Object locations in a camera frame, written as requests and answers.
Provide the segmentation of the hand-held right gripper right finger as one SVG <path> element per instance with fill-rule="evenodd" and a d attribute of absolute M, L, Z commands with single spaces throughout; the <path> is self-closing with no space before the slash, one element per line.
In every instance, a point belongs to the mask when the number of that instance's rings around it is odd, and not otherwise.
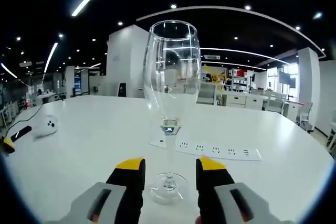
<path fill-rule="evenodd" d="M 270 212 L 269 203 L 244 183 L 236 183 L 226 166 L 209 157 L 196 160 L 196 190 L 202 223 L 288 223 Z"/>

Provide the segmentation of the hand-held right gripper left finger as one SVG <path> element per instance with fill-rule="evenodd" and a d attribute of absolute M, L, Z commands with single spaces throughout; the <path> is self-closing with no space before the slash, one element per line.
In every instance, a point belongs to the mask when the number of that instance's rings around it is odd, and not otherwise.
<path fill-rule="evenodd" d="M 105 183 L 98 182 L 79 195 L 70 211 L 50 223 L 138 223 L 143 207 L 145 159 L 118 164 Z"/>

